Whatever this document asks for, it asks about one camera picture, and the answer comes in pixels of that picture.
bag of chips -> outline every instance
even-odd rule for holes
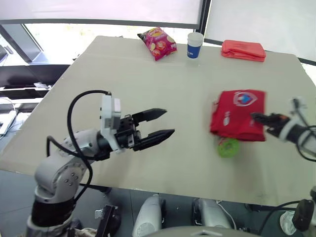
[[[145,43],[155,58],[158,59],[177,51],[177,44],[166,32],[160,27],[153,28],[142,34],[137,34]]]

beige table surface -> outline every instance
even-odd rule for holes
[[[315,86],[291,54],[267,52],[264,63],[224,58],[220,48],[202,47],[196,60],[186,45],[155,62],[142,41],[97,37],[61,76],[0,155],[0,169],[33,175],[45,158],[45,141],[67,137],[71,100],[91,89],[110,90],[121,99],[122,115],[150,108],[168,110],[141,123],[142,136],[175,128],[158,146],[112,154],[93,164],[95,185],[228,201],[277,205],[309,197],[315,164],[295,146],[266,134],[266,142],[244,142],[233,159],[217,155],[209,133],[211,104],[223,90],[267,92],[266,113],[288,114],[289,99],[302,95],[315,121]],[[88,95],[73,113],[76,130],[99,128],[101,95]]]

gray floor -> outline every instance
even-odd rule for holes
[[[0,142],[0,150],[14,135],[8,133]],[[22,234],[26,228],[26,220],[31,213],[34,200],[35,181],[31,176],[0,171],[0,233],[2,237],[14,237]],[[79,200],[74,217],[79,218],[84,227],[97,228],[100,219],[94,219],[94,211],[105,204],[119,207],[121,226],[116,237],[131,236],[133,224],[142,203],[154,193],[113,188],[108,195],[88,189]],[[165,227],[191,225],[191,205],[193,197],[160,194],[166,200]],[[222,202],[226,210],[235,219],[237,227],[248,227],[254,232],[260,228],[267,212],[248,211],[243,203]],[[282,212],[275,213],[268,221],[262,236],[286,236],[281,232],[278,219]],[[296,232],[294,237],[301,236]]]

red cloth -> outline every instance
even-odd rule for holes
[[[222,44],[222,56],[264,62],[266,52],[259,43],[226,40]]]
[[[210,124],[213,134],[242,141],[265,141],[263,125],[251,113],[264,114],[265,92],[260,90],[223,91],[214,103]]]

green ball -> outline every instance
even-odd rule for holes
[[[217,151],[223,158],[233,157],[239,151],[239,141],[234,138],[223,137],[218,143]]]

